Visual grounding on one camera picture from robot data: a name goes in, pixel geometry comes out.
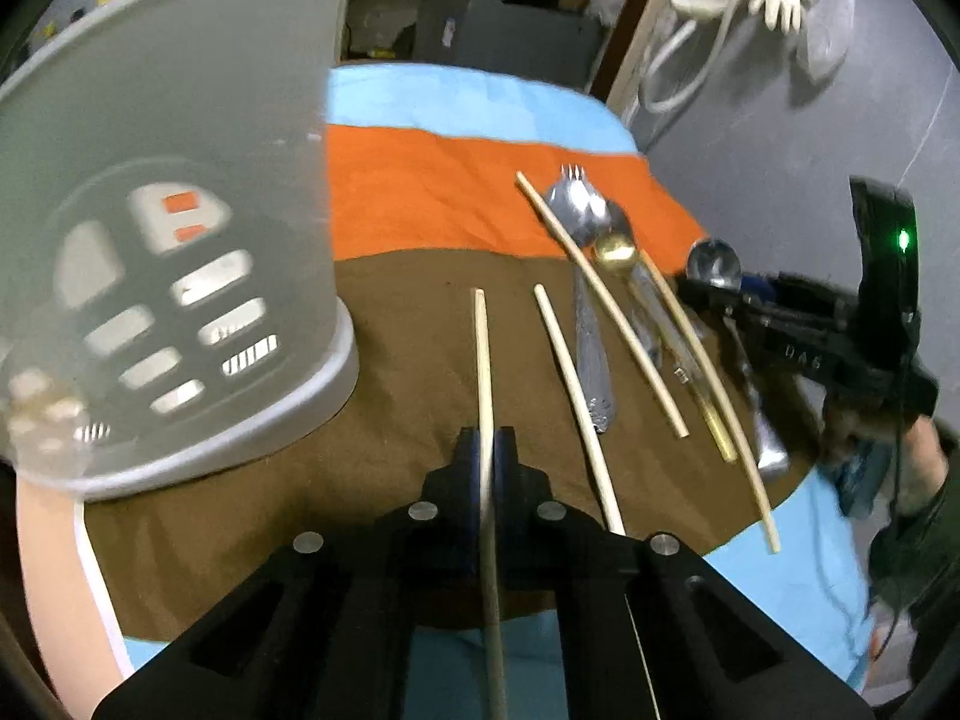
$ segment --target hanging plastic bag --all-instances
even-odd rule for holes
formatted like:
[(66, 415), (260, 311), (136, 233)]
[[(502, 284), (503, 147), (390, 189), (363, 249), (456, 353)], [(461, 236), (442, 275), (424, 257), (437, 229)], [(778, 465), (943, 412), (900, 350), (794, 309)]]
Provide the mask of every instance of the hanging plastic bag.
[(797, 62), (814, 84), (843, 62), (853, 40), (854, 0), (820, 0), (806, 14)]

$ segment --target brown cloth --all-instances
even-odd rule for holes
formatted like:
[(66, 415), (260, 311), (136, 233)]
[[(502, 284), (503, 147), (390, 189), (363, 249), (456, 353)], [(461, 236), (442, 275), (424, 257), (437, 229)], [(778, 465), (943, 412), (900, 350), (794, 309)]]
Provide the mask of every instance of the brown cloth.
[[(125, 635), (168, 641), (298, 533), (319, 533), (415, 501), (477, 423), (473, 287), (487, 290), (496, 425), (517, 429), (520, 461), (546, 471), (560, 501), (600, 518), (563, 382), (533, 298), (546, 286), (573, 343), (571, 266), (483, 251), (413, 250), (336, 264), (360, 355), (353, 396), (333, 420), (274, 455), (205, 479), (89, 505), (86, 526)], [(621, 304), (626, 295), (611, 284)], [(601, 313), (618, 417), (601, 443), (631, 536), (676, 533), (706, 553), (757, 521), (739, 464), (725, 464), (694, 401), (664, 372), (688, 423), (678, 440), (616, 327)], [(718, 338), (706, 341), (719, 359)], [(724, 350), (727, 370), (735, 370)], [(748, 436), (736, 380), (724, 374)], [(776, 506), (815, 456), (798, 394), (768, 394), (792, 469), (768, 485)]]

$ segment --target metal screw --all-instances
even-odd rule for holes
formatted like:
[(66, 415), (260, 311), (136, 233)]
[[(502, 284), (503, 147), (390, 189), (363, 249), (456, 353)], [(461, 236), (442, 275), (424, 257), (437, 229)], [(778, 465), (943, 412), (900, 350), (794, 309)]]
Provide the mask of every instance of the metal screw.
[(560, 501), (544, 501), (536, 507), (536, 516), (547, 522), (559, 522), (566, 517), (566, 507)]
[(670, 533), (657, 533), (650, 539), (650, 549), (658, 555), (669, 557), (680, 552), (680, 541), (677, 541)]
[(317, 552), (323, 546), (323, 536), (314, 531), (304, 531), (294, 538), (294, 549), (301, 555)]
[(416, 501), (416, 503), (410, 504), (410, 508), (407, 509), (410, 518), (416, 519), (417, 522), (426, 522), (433, 519), (439, 512), (437, 504), (430, 503), (430, 501)]

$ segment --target person's arm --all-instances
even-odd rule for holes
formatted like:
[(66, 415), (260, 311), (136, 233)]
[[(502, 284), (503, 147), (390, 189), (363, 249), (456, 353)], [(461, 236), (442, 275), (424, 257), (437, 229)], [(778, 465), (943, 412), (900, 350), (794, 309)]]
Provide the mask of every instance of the person's arm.
[[(895, 424), (889, 415), (828, 400), (824, 457), (848, 458), (858, 439), (892, 442)], [(929, 418), (918, 418), (904, 433), (896, 531), (884, 528), (870, 550), (875, 592), (892, 608), (908, 610), (917, 631), (910, 661), (914, 682), (960, 624), (960, 451), (942, 432)], [(892, 477), (891, 471), (888, 494)]]

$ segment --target gray plastic basket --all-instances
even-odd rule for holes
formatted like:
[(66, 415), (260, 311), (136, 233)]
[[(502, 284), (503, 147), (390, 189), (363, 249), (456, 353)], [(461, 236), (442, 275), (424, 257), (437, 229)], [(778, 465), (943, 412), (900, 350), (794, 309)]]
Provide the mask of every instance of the gray plastic basket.
[(260, 457), (349, 397), (323, 104), (340, 0), (114, 0), (0, 87), (17, 473), (105, 498)]

